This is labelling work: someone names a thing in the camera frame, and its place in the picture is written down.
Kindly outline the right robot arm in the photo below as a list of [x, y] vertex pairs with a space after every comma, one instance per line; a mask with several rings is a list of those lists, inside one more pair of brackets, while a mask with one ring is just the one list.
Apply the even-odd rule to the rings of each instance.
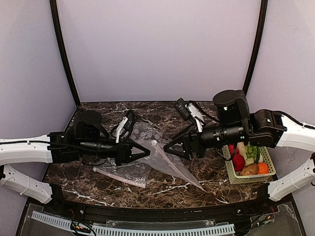
[[193, 101], [178, 99], [174, 105], [183, 120], [195, 119], [195, 125], [185, 128], [163, 147], [166, 153], [191, 160], [202, 158], [208, 148], [237, 145], [239, 142], [256, 147], [287, 147], [314, 152], [315, 127], [300, 122], [282, 111], [261, 109], [250, 113], [242, 90], [224, 90], [216, 94], [213, 103], [219, 123], [203, 127], [195, 114], [202, 109]]

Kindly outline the dotted zip bag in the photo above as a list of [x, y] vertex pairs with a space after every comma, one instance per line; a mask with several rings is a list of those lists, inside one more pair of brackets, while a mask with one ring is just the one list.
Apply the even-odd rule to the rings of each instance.
[[150, 155], [138, 159], [138, 162], [150, 165], [153, 169], [184, 180], [185, 182], [204, 190], [196, 177], [183, 164], [182, 160], [163, 150], [163, 132], [145, 122], [137, 122], [131, 139], [150, 151]]

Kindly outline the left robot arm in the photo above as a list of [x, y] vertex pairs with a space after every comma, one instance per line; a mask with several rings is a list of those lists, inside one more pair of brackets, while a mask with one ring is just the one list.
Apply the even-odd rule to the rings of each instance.
[[0, 141], [0, 184], [42, 204], [62, 201], [62, 188], [35, 180], [12, 167], [18, 163], [60, 164], [78, 161], [83, 155], [113, 158], [116, 165], [127, 164], [150, 155], [150, 150], [130, 139], [137, 117], [128, 110], [116, 126], [116, 137], [102, 125], [97, 111], [74, 116], [73, 126], [65, 132], [51, 132], [33, 138]]

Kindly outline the green grape bunch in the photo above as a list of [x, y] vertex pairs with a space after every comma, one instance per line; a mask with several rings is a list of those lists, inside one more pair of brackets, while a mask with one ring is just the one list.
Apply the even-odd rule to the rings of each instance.
[[250, 144], [248, 144], [247, 146], [247, 151], [246, 151], [246, 157], [247, 158], [253, 158], [256, 159], [257, 158], [257, 147], [256, 146], [251, 146]]

